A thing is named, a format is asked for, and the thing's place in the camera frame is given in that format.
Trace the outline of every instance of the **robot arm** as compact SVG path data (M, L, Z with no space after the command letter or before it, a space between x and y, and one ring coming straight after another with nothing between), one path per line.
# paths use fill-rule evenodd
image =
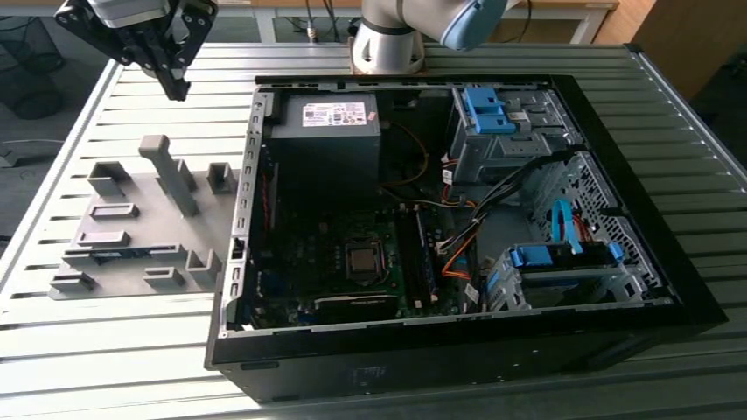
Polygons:
M109 57L134 62L159 80L169 98L185 101L193 64L219 12L218 0L67 0L58 23ZM504 11L520 0L363 0L353 63L366 74L409 74L423 67L421 33L454 50L492 35ZM174 20L189 36L177 40Z
M123 65L134 62L159 80L169 98L190 91L185 72L193 64L218 15L213 0L67 0L58 23ZM189 35L177 40L178 16Z
M407 74L423 67L419 32L443 46L479 46L520 0L363 0L353 64L365 74Z

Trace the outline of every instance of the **blue drive bracket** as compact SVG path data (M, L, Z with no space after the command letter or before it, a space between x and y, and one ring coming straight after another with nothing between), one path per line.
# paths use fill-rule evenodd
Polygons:
M553 256L546 245L518 247L510 251L512 262L518 269L553 265Z
M514 124L504 112L505 102L493 87L466 87L465 104L475 119L478 134L517 133Z
M576 232L574 208L568 199L557 199L553 205L553 240L558 242L568 241L572 244L572 252L574 254L582 254L585 252Z
M612 256L616 259L616 261L618 263L622 263L626 259L626 253L622 250L621 244L618 242L610 242L608 248L610 248Z

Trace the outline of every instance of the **slotted metal table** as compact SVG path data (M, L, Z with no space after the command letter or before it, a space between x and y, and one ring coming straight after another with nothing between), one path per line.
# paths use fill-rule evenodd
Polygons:
M134 67L102 75L0 262L0 417L745 418L747 177L646 56L617 46L500 45L466 56L433 47L429 67L578 78L730 322L598 373L259 407L203 369L210 293L50 300L94 163L151 172L139 139L165 133L195 171L239 167L255 76L349 71L343 46L206 45L186 102Z

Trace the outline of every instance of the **motherboard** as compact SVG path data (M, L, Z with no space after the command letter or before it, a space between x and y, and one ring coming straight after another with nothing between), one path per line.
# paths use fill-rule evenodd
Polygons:
M282 214L263 252L263 328L455 314L461 285L437 275L437 207Z

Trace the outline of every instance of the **white label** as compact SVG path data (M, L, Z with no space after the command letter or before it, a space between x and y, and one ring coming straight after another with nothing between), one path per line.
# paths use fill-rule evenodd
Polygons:
M528 113L525 111L509 112L509 118L514 121L517 121L517 120L528 120L529 121L529 116L528 116Z
M118 252L98 252L94 254L97 258L119 258L122 256Z
M467 298L470 298L470 300L478 304L478 300L481 299L481 293L478 292L478 289L475 289L475 287L467 283L467 287L465 287L465 294L467 295Z
M366 125L363 102L309 103L303 106L305 127Z

